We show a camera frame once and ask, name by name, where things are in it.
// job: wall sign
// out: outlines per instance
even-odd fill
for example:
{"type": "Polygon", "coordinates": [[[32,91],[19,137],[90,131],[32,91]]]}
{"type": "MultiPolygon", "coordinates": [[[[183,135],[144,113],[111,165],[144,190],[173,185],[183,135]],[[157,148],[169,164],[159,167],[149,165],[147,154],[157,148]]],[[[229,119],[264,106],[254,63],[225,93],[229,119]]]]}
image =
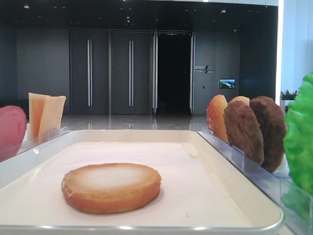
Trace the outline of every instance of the wall sign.
{"type": "Polygon", "coordinates": [[[214,73],[214,70],[208,70],[208,65],[195,65],[195,72],[214,73]]]}

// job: gray door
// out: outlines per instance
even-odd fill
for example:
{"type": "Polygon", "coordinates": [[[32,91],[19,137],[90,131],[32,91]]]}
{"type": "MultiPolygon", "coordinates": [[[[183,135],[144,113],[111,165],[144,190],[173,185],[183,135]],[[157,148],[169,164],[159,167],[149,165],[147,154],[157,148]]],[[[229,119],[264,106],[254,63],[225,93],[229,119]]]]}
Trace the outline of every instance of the gray door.
{"type": "Polygon", "coordinates": [[[109,113],[109,34],[91,32],[92,114],[109,113]]]}
{"type": "Polygon", "coordinates": [[[112,34],[113,114],[131,114],[131,33],[112,34]]]}
{"type": "Polygon", "coordinates": [[[70,42],[72,114],[108,114],[108,33],[73,30],[70,42]]]}
{"type": "Polygon", "coordinates": [[[90,114],[88,104],[88,31],[72,31],[71,37],[71,112],[90,114]]]}
{"type": "Polygon", "coordinates": [[[134,101],[133,114],[149,114],[149,76],[150,76],[150,34],[132,34],[134,45],[134,101]]]}
{"type": "Polygon", "coordinates": [[[149,114],[150,35],[113,32],[113,114],[149,114]]]}

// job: tray rim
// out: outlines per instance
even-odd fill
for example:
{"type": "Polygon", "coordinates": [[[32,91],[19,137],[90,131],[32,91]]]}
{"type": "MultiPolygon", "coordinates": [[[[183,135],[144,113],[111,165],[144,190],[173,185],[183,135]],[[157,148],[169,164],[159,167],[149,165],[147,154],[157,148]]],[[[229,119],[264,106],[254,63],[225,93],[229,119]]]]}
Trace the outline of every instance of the tray rim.
{"type": "Polygon", "coordinates": [[[219,228],[219,227],[162,227],[162,226],[37,226],[37,225],[0,225],[0,231],[67,231],[67,232],[74,232],[74,231],[80,231],[80,232],[122,232],[122,231],[138,231],[138,232],[218,232],[218,233],[261,233],[261,232],[275,232],[281,227],[284,226],[284,223],[286,221],[286,214],[282,210],[282,208],[276,203],[270,196],[268,196],[256,183],[254,183],[250,178],[248,178],[232,161],[230,161],[224,154],[212,143],[210,143],[203,135],[201,135],[198,131],[193,130],[140,130],[140,129],[118,129],[118,130],[112,130],[112,129],[97,129],[97,130],[89,130],[89,129],[81,129],[81,130],[66,130],[65,133],[60,134],[57,137],[54,137],[46,142],[43,142],[39,145],[34,146],[33,148],[30,148],[28,150],[25,150],[16,156],[29,152],[35,148],[38,148],[44,144],[48,144],[51,140],[56,140],[60,137],[70,135],[75,132],[102,132],[102,131],[114,131],[114,132],[168,132],[168,131],[175,131],[175,132],[189,132],[189,133],[195,133],[200,138],[205,140],[207,144],[209,144],[211,147],[214,148],[223,158],[225,158],[237,171],[239,171],[246,180],[248,180],[250,183],[252,183],[266,198],[268,198],[272,203],[274,203],[277,208],[280,211],[280,218],[277,222],[275,222],[272,225],[266,226],[266,227],[253,227],[253,228],[219,228]]]}

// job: dark gray wall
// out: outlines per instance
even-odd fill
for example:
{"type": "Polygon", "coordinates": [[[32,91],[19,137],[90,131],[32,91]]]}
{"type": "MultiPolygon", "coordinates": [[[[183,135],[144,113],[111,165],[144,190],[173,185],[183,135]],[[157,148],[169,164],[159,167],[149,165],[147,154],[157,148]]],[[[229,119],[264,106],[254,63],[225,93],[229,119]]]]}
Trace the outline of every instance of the dark gray wall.
{"type": "Polygon", "coordinates": [[[277,14],[241,32],[239,95],[275,100],[277,14]]]}
{"type": "Polygon", "coordinates": [[[223,94],[227,101],[239,93],[240,40],[237,33],[196,32],[195,66],[207,66],[213,73],[196,71],[194,114],[206,114],[210,100],[223,94]],[[219,79],[235,79],[235,89],[219,89],[219,79]]]}
{"type": "Polygon", "coordinates": [[[69,113],[69,39],[67,29],[17,30],[18,98],[28,93],[67,97],[69,113]]]}
{"type": "Polygon", "coordinates": [[[16,29],[0,22],[0,99],[16,97],[16,29]]]}

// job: tomato slice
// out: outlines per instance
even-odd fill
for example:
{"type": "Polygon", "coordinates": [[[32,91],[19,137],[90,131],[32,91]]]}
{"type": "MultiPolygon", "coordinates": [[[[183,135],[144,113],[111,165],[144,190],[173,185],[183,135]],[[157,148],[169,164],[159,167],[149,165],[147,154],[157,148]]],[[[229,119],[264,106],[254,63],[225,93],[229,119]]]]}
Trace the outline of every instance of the tomato slice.
{"type": "Polygon", "coordinates": [[[14,157],[26,132],[26,115],[17,106],[0,108],[0,162],[14,157]]]}

